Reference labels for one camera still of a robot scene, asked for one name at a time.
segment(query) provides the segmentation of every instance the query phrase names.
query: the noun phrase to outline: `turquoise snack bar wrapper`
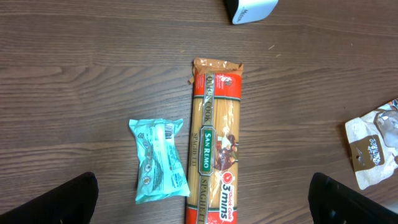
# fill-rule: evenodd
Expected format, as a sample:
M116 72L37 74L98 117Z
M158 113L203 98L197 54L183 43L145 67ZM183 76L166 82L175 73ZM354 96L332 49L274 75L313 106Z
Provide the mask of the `turquoise snack bar wrapper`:
M182 124L182 119L130 120L139 159L136 203L189 196L187 178L174 144L174 136Z

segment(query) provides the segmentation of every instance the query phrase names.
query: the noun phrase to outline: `wooden table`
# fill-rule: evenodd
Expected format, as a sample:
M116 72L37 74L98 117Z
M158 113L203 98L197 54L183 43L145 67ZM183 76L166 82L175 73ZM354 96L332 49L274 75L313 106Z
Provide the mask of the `wooden table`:
M0 213L92 171L92 223L183 223L135 205L130 118L184 119L195 57L243 62L238 223L311 223L323 172L359 191L344 123L398 96L398 3L281 0L232 26L219 0L0 1ZM362 194L398 210L396 175Z

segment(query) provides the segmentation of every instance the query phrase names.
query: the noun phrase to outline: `wood grain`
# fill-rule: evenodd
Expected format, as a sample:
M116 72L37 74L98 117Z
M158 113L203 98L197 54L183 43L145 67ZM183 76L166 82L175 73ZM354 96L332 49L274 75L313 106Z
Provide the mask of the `wood grain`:
M397 10L286 0L231 26L212 0L0 1L0 213L92 171L92 223L183 223L184 198L135 205L127 122L183 118L187 166L201 56L245 63L238 223L311 223L314 172L359 191L344 123L398 97ZM398 211L396 178L360 192Z

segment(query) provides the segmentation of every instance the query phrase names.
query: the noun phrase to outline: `pasta packet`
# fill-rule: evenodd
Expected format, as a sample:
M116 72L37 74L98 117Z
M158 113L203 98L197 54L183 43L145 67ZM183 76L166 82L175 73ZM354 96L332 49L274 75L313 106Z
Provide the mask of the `pasta packet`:
M398 99L346 123L359 188L387 179L398 167Z
M237 223L243 64L196 58L186 224Z
M136 203L189 196L187 179L174 144L174 136L182 124L182 119L130 120L139 159Z

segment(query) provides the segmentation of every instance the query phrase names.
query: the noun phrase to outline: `plastic packaging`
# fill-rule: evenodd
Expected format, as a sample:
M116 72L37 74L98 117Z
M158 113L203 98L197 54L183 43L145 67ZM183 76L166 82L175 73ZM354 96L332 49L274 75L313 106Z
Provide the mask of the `plastic packaging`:
M130 120L139 159L136 203L175 195L189 196L187 179L174 144L174 136L182 124L182 119Z
M392 100L346 123L359 188L390 177L398 167L398 101Z
M196 58L186 223L236 223L243 65Z

